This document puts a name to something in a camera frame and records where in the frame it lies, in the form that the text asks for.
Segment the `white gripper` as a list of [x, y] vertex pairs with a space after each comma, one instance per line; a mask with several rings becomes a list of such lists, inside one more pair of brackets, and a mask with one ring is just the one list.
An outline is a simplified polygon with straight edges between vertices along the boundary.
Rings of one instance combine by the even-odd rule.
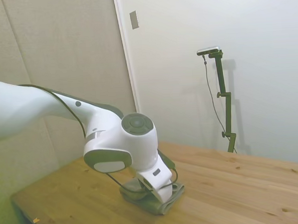
[[160, 202], [167, 202], [172, 195], [172, 172], [161, 158], [155, 165], [144, 171], [137, 172], [137, 178], [153, 193]]

